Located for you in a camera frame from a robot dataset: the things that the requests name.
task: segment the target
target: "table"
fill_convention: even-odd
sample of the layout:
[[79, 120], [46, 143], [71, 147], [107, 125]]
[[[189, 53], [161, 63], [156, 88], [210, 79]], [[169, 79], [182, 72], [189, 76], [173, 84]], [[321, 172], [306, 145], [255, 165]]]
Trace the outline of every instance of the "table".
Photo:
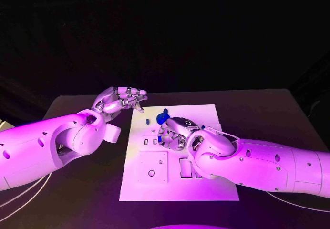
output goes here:
[[[94, 99], [95, 95], [58, 97], [45, 119], [89, 108]], [[215, 104], [223, 131], [241, 138], [327, 151], [287, 89], [150, 93], [148, 100], [143, 101], [143, 106], [192, 104]], [[72, 161], [52, 174], [37, 197], [0, 223], [0, 228], [146, 229], [173, 224], [228, 228], [327, 228], [329, 213], [298, 208], [267, 192], [244, 186], [238, 186], [239, 201], [120, 202], [131, 114], [133, 110], [122, 110], [111, 121], [121, 128], [118, 142], [104, 141], [89, 156]], [[4, 192], [19, 192], [20, 188]], [[13, 209], [22, 203], [24, 200], [16, 201]]]

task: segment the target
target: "white robotic arm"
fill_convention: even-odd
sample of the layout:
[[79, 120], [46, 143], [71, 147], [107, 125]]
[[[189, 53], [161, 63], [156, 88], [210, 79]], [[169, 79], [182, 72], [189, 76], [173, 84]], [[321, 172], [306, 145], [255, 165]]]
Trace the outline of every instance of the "white robotic arm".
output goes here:
[[[277, 143], [239, 139], [210, 127], [200, 129], [184, 118], [169, 118], [160, 144], [189, 151], [197, 173], [209, 179], [225, 177], [235, 184], [264, 191], [298, 192], [330, 198], [330, 153], [297, 149]], [[235, 141], [222, 135], [235, 137]]]
[[102, 140], [115, 143], [120, 128], [107, 122], [121, 109], [143, 112], [147, 92], [111, 87], [92, 108], [0, 132], [0, 191], [35, 181], [72, 160], [91, 154]]

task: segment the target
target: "black curtain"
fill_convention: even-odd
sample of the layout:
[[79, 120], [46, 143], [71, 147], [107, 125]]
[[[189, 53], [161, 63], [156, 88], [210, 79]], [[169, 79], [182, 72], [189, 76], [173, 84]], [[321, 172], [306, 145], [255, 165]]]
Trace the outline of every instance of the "black curtain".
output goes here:
[[311, 3], [10, 1], [0, 26], [0, 115], [13, 124], [42, 119], [59, 95], [114, 85], [288, 88], [330, 49], [327, 7]]

